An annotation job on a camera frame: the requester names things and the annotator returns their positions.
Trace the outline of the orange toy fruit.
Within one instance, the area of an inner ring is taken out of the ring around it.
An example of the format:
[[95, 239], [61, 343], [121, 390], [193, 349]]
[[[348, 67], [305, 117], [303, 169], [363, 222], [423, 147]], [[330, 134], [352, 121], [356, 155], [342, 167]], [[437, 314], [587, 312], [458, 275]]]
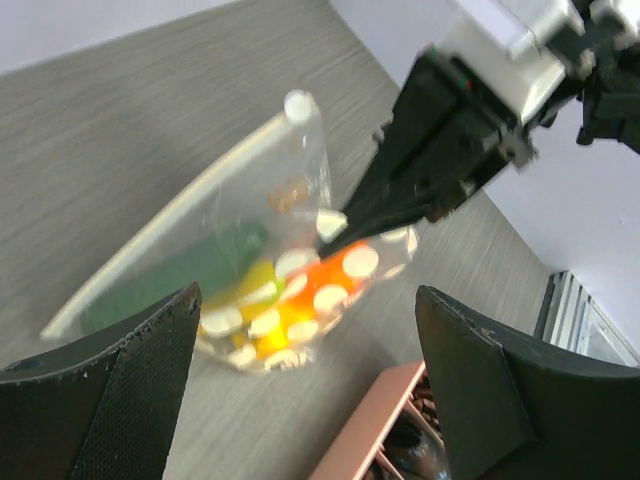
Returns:
[[291, 276], [278, 308], [289, 320], [326, 317], [357, 299], [379, 265], [379, 254], [365, 241]]

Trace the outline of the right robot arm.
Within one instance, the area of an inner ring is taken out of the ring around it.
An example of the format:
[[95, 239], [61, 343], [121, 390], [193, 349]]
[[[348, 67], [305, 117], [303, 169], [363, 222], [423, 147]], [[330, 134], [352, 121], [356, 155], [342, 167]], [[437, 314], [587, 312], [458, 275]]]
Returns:
[[572, 100], [578, 144], [638, 149], [637, 2], [460, 2], [444, 38], [417, 55], [319, 256], [448, 216], [506, 166], [533, 160], [532, 131]]

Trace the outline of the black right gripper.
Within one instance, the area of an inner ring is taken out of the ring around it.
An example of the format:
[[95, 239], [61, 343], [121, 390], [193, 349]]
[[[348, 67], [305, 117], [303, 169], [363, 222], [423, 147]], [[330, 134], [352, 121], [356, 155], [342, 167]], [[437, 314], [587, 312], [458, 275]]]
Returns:
[[[509, 162], [533, 149], [513, 115], [460, 62], [436, 47], [415, 59], [393, 107], [373, 134], [376, 150], [332, 233], [317, 234], [321, 259], [360, 240], [450, 214]], [[387, 197], [393, 205], [387, 204]]]

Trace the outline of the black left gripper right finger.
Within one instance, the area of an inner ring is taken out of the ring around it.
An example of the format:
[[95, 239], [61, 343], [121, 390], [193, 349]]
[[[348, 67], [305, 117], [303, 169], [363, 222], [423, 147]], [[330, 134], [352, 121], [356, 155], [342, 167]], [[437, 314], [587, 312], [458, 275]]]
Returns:
[[639, 371], [538, 340], [434, 287], [416, 323], [455, 479], [636, 479]]

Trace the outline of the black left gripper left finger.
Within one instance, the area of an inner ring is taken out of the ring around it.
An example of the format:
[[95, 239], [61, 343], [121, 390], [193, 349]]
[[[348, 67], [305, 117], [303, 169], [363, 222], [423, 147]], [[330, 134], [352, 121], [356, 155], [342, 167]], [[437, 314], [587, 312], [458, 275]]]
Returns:
[[201, 307], [197, 284], [1, 371], [4, 479], [160, 479]]

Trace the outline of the green toy cucumber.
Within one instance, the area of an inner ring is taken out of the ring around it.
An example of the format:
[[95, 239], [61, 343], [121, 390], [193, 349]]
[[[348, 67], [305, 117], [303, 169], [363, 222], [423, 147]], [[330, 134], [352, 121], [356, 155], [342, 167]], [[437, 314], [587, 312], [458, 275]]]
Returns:
[[269, 240], [267, 228], [244, 220], [212, 233], [182, 251], [118, 281], [80, 316], [83, 334], [133, 316], [194, 282], [204, 299], [229, 288], [247, 273]]

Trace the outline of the yellow toy banana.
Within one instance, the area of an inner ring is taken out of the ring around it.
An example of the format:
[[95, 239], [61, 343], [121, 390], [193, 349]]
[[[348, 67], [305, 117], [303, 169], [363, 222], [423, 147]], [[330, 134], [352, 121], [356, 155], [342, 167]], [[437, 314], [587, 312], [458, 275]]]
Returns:
[[284, 285], [270, 261], [257, 261], [241, 281], [202, 304], [199, 332], [212, 338], [230, 335], [268, 310]]

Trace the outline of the yellow toy fruit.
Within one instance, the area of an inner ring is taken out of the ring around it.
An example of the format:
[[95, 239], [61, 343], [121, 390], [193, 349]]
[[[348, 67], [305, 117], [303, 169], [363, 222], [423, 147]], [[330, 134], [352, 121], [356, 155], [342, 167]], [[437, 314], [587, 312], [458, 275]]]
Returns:
[[247, 335], [258, 358], [267, 357], [312, 340], [319, 324], [310, 307], [276, 303], [248, 324]]

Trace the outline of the clear polka dot zip bag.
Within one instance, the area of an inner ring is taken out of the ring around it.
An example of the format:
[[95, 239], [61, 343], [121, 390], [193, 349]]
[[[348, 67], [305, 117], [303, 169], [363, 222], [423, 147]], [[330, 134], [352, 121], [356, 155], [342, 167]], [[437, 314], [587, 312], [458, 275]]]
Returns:
[[[49, 321], [41, 337], [71, 340], [89, 335], [81, 332], [80, 316], [116, 282], [244, 220], [267, 228], [269, 240], [254, 263], [268, 260], [274, 265], [276, 276], [285, 281], [282, 296], [291, 276], [323, 260], [314, 241], [318, 233], [332, 233], [337, 221], [318, 220], [321, 209], [333, 209], [322, 117], [311, 93], [293, 90], [280, 113], [215, 160], [100, 267]], [[291, 370], [310, 363], [346, 310], [374, 283], [401, 273], [419, 244], [413, 227], [361, 241], [378, 252], [377, 269], [357, 299], [316, 319], [320, 329], [309, 342], [261, 359], [248, 338], [248, 325], [221, 338], [201, 334], [198, 327], [197, 348], [248, 372]]]

